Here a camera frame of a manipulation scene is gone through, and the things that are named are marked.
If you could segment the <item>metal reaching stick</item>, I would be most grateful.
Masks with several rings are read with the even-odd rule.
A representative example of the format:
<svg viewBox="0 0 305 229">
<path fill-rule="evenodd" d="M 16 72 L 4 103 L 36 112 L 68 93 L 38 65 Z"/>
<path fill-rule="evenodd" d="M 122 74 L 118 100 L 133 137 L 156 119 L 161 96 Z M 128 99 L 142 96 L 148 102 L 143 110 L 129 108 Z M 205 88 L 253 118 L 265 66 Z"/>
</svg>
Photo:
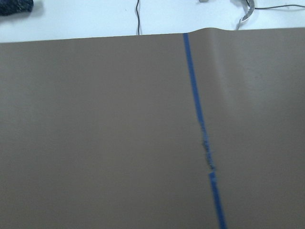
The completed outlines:
<svg viewBox="0 0 305 229">
<path fill-rule="evenodd" d="M 255 10 L 254 0 L 230 0 L 232 8 L 232 26 L 234 31 L 238 31 L 252 16 Z"/>
</svg>

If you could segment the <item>folded dark blue umbrella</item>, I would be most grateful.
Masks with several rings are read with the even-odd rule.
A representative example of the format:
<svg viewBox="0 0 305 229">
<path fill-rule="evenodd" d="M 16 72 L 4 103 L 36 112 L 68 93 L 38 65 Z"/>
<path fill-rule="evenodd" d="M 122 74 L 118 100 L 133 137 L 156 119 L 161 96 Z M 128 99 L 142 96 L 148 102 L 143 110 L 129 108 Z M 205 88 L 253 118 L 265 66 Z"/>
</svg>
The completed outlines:
<svg viewBox="0 0 305 229">
<path fill-rule="evenodd" d="M 0 0 L 0 15 L 10 16 L 17 13 L 31 12 L 33 0 Z"/>
</svg>

